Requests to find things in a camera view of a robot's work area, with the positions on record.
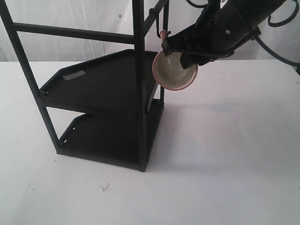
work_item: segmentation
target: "horizontal bar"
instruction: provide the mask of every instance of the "horizontal bar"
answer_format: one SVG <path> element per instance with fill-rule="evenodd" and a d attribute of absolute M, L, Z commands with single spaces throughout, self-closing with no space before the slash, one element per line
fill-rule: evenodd
<path fill-rule="evenodd" d="M 22 31 L 28 33 L 48 34 L 48 35 L 63 36 L 63 37 L 70 37 L 70 38 L 82 38 L 82 39 L 89 39 L 89 40 L 134 44 L 133 35 L 128 35 L 128 34 L 116 34 L 116 33 L 72 29 L 72 28 L 64 28 L 64 27 L 51 27 L 51 26 L 26 24 L 26 23 L 18 23 L 18 22 L 13 23 L 11 27 L 15 31 Z"/>
<path fill-rule="evenodd" d="M 158 10 L 159 12 L 163 9 L 163 7 L 165 6 L 165 4 L 167 3 L 168 0 L 159 0 L 157 2 L 157 4 L 155 5 L 154 9 Z M 150 30 L 152 24 L 155 21 L 155 15 L 153 13 L 150 13 L 149 16 L 147 17 L 147 19 L 144 22 L 144 31 L 143 34 L 144 36 L 146 36 L 146 34 L 148 33 L 148 31 Z"/>

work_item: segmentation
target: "black metal shelf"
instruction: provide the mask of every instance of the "black metal shelf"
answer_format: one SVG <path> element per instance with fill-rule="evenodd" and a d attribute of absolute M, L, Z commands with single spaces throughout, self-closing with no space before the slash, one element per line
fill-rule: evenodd
<path fill-rule="evenodd" d="M 158 84 L 152 63 L 157 52 L 145 52 L 145 97 L 151 103 Z M 64 76 L 85 74 L 65 80 Z M 46 106 L 99 114 L 101 110 L 137 111 L 135 52 L 124 50 L 59 70 L 40 90 Z"/>
<path fill-rule="evenodd" d="M 160 99 L 153 99 L 156 52 L 145 51 L 145 36 L 155 20 L 159 25 L 162 9 L 167 31 L 169 0 L 158 0 L 146 20 L 144 1 L 132 0 L 134 34 L 125 35 L 14 23 L 5 0 L 0 0 L 3 24 L 58 154 L 146 170 L 164 109 L 164 88 Z M 63 68 L 39 89 L 18 31 L 134 44 L 134 50 Z M 47 106 L 86 114 L 74 119 L 58 139 Z"/>
<path fill-rule="evenodd" d="M 146 116 L 148 156 L 162 111 L 163 105 L 154 99 Z M 137 120 L 128 113 L 106 117 L 84 114 L 75 118 L 61 136 L 59 154 L 139 170 L 137 128 Z"/>

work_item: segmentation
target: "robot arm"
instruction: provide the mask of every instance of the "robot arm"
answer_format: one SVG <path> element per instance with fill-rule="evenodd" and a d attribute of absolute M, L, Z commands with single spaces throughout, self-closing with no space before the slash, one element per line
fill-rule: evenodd
<path fill-rule="evenodd" d="M 184 69 L 229 57 L 247 41 L 261 35 L 258 25 L 268 17 L 269 24 L 276 26 L 270 22 L 270 15 L 285 1 L 209 0 L 195 24 L 163 40 L 164 54 L 168 56 L 173 52 L 181 52 L 180 62 Z M 288 22 L 299 10 L 297 0 L 293 1 L 297 7 Z"/>

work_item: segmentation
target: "white backdrop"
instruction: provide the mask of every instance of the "white backdrop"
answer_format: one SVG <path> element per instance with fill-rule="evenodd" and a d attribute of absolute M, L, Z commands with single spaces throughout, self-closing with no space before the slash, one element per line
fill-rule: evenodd
<path fill-rule="evenodd" d="M 157 0 L 144 2 L 146 18 Z M 206 2 L 194 0 L 197 4 Z M 6 0 L 6 3 L 14 22 L 133 34 L 131 0 Z M 272 21 L 286 19 L 294 7 L 292 1 L 287 1 L 272 15 Z M 169 30 L 175 34 L 193 24 L 200 11 L 189 6 L 185 0 L 170 0 Z M 300 15 L 281 28 L 271 28 L 266 22 L 260 28 L 262 39 L 269 47 L 290 60 L 300 61 Z M 30 61 L 84 61 L 133 48 L 132 45 L 23 32 L 19 32 L 19 36 Z M 146 50 L 159 49 L 160 41 L 155 35 L 154 24 L 146 37 Z M 252 41 L 237 50 L 230 59 L 272 57 Z M 16 60 L 3 24 L 0 23 L 0 61 Z"/>

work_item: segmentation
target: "vertical post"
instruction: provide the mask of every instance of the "vertical post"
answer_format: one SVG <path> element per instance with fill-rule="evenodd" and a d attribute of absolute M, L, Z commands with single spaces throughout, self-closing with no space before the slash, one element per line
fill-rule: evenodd
<path fill-rule="evenodd" d="M 164 20 L 163 20 L 163 30 L 168 32 L 168 23 L 169 23 L 169 5 L 170 0 L 168 0 L 164 6 Z M 165 89 L 160 87 L 160 102 L 163 104 L 165 101 Z"/>
<path fill-rule="evenodd" d="M 26 77 L 27 83 L 32 92 L 34 100 L 36 101 L 37 107 L 42 115 L 42 118 L 43 118 L 45 124 L 46 124 L 47 130 L 51 137 L 51 140 L 56 148 L 56 151 L 58 152 L 59 151 L 59 141 L 58 141 L 57 135 L 55 133 L 55 130 L 54 130 L 53 124 L 51 122 L 50 116 L 48 114 L 48 111 L 46 109 L 44 100 L 41 97 L 41 93 L 38 89 L 38 85 L 34 78 L 33 72 L 30 68 L 29 62 L 27 60 L 26 54 L 25 54 L 23 46 L 22 46 L 22 43 L 19 39 L 17 32 L 12 29 L 11 25 L 13 24 L 13 21 L 9 14 L 5 0 L 0 0 L 0 16 L 2 18 L 4 27 L 7 31 L 10 42 L 11 42 L 11 44 L 15 50 L 15 53 L 17 55 L 17 58 L 20 62 L 20 65 L 22 67 L 22 70 Z"/>
<path fill-rule="evenodd" d="M 133 33 L 135 43 L 135 83 L 137 104 L 137 136 L 140 171 L 147 165 L 146 116 L 145 116 L 145 38 L 143 35 L 144 0 L 132 0 Z"/>

